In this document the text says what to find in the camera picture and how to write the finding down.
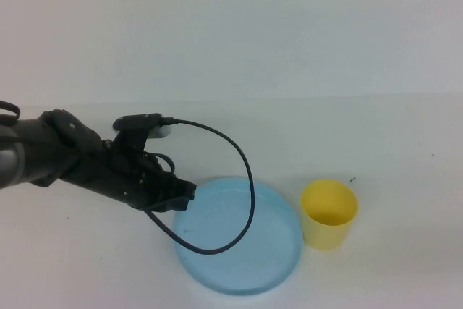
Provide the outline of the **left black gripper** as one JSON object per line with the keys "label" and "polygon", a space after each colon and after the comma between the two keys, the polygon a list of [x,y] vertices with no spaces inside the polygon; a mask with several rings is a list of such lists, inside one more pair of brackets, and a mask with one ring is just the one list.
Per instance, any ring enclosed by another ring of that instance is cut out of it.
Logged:
{"label": "left black gripper", "polygon": [[106,196],[141,211],[185,211],[197,185],[174,177],[174,162],[166,155],[145,151],[147,130],[125,130],[104,140],[61,180]]}

